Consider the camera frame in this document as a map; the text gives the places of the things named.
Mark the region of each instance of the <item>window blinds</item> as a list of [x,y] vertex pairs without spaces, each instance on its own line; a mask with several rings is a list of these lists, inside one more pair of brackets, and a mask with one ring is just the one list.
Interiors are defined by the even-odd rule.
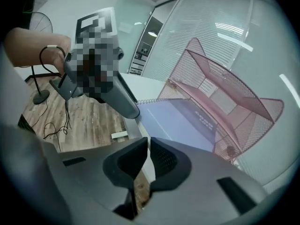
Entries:
[[[250,0],[180,0],[153,47],[143,76],[165,81],[191,38],[199,38],[206,55],[227,66],[237,44],[220,34],[241,40],[247,32]],[[212,84],[203,84],[206,93]]]

